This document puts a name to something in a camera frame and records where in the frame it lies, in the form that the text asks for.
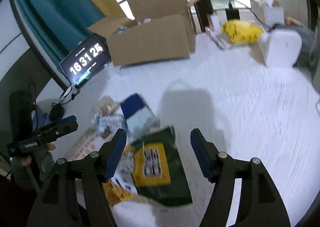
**white tablecloth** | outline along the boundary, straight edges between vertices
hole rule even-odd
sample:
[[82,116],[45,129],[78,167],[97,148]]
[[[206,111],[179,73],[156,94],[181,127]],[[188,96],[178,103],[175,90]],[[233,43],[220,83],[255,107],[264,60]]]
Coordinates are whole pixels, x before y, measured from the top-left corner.
[[[110,95],[121,101],[139,93],[162,125],[175,127],[193,204],[161,208],[126,201],[113,209],[118,226],[200,224],[213,185],[202,176],[191,148],[193,128],[233,158],[260,158],[294,226],[320,189],[320,117],[315,109],[319,95],[299,70],[268,69],[261,61],[257,46],[222,52],[202,34],[189,60],[122,69],[111,64],[66,105],[66,116],[76,115],[79,129],[55,142],[54,159],[64,156],[89,127],[90,109],[100,98]],[[235,222],[240,183],[235,185],[228,225]]]

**open cardboard box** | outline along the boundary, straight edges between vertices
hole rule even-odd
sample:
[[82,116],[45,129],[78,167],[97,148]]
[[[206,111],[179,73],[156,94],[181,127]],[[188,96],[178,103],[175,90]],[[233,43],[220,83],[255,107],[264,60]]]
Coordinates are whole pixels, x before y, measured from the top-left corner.
[[[114,66],[188,58],[195,51],[195,25],[189,7],[199,0],[128,0],[135,20],[107,16],[89,27],[107,38]],[[138,25],[145,18],[152,21]],[[119,27],[128,30],[115,35]]]

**finger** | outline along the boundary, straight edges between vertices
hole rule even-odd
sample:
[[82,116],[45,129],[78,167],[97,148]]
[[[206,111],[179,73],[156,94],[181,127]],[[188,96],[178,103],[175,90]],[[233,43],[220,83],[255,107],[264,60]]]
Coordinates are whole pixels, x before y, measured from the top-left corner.
[[56,146],[53,145],[52,143],[47,143],[47,149],[48,149],[49,151],[52,151],[52,150],[55,150],[55,149],[56,149]]
[[31,164],[31,157],[27,156],[26,158],[20,158],[22,166],[29,166]]

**barcode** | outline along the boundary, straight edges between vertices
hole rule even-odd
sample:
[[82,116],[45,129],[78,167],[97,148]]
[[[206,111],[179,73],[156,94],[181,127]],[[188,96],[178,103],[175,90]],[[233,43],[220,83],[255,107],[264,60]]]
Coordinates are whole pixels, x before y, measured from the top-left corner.
[[144,176],[161,175],[161,165],[159,152],[157,148],[151,148],[144,151]]

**digital clock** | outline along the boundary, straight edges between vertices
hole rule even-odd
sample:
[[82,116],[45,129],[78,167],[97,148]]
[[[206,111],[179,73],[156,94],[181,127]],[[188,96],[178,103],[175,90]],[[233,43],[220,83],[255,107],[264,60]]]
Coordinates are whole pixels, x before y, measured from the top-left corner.
[[80,88],[110,60],[106,42],[99,35],[92,34],[71,51],[60,66],[70,82]]

